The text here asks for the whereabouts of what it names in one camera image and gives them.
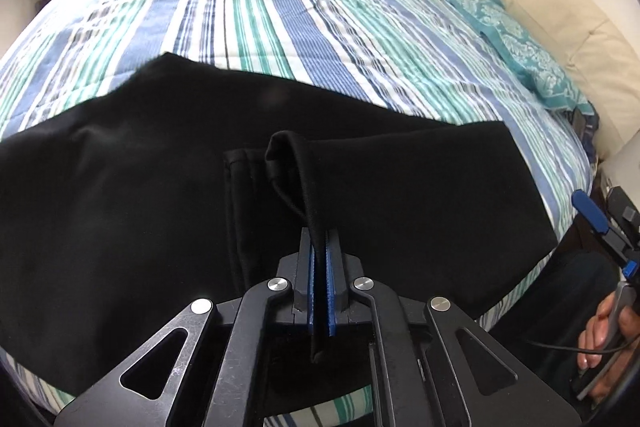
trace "black trousers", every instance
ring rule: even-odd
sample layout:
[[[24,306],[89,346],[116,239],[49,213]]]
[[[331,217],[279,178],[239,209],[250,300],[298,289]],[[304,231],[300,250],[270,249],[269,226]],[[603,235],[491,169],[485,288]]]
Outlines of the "black trousers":
[[[522,339],[577,346],[578,336],[598,304],[616,289],[619,280],[618,270],[601,253],[577,250],[554,254],[538,279],[491,331],[583,417],[590,413],[590,401],[578,402],[569,385],[577,372],[577,355],[531,346]]]

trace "teal pillowcase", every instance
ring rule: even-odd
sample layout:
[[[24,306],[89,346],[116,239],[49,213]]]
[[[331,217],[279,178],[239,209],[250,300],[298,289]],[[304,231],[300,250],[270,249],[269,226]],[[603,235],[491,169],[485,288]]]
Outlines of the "teal pillowcase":
[[[591,103],[554,58],[530,33],[507,15],[500,1],[448,0],[466,21],[485,36],[516,77],[553,111],[580,110],[595,115]]]

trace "headboard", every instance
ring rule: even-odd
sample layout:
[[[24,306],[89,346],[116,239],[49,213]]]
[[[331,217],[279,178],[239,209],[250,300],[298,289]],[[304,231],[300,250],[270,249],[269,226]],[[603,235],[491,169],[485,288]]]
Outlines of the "headboard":
[[[565,69],[600,115],[595,145],[615,154],[640,129],[640,60],[591,0],[502,0]]]

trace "silver bolt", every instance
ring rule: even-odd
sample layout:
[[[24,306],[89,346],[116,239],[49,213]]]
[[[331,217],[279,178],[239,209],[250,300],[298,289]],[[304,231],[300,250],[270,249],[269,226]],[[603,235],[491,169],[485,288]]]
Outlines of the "silver bolt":
[[[289,286],[289,281],[284,279],[284,277],[274,277],[267,283],[267,286],[271,291],[280,292]]]
[[[369,277],[358,277],[353,281],[353,285],[356,286],[358,290],[367,291],[373,288],[373,281],[369,279]]]
[[[451,308],[451,302],[444,297],[434,297],[431,299],[431,307],[437,312],[445,312]]]
[[[191,303],[191,311],[196,315],[207,313],[213,304],[209,299],[196,299]]]

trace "folded black fabric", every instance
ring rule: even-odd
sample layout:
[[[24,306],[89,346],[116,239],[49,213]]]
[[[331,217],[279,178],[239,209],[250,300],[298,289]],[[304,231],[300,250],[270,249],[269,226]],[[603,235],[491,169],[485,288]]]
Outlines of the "folded black fabric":
[[[287,188],[308,183],[297,164],[276,153],[270,168],[291,201],[266,175],[283,130],[310,144],[344,250],[400,295],[477,315],[555,245],[500,123],[456,128],[164,55],[0,144],[0,346],[79,394],[193,299],[272,277],[306,219]]]

